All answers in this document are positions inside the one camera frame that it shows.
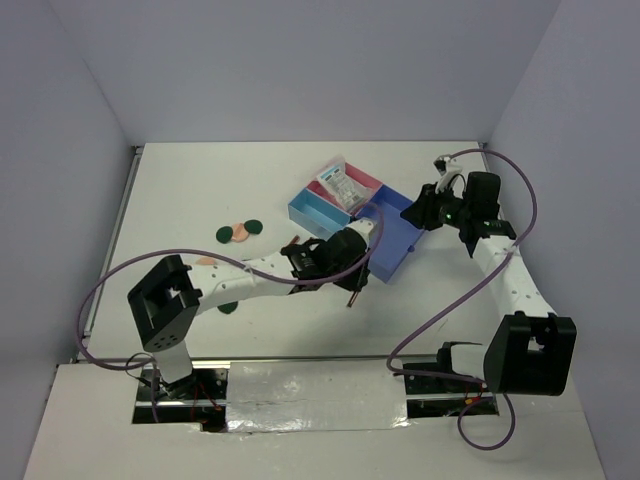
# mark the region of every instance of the white wall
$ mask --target white wall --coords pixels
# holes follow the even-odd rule
[[[51,0],[133,143],[488,139],[558,0]]]
[[[0,1],[0,476],[22,478],[132,157],[42,0]]]
[[[610,480],[640,471],[639,19],[637,0],[563,0],[490,142],[537,186],[523,250],[578,325],[574,378]],[[522,228],[524,188],[499,172]]]

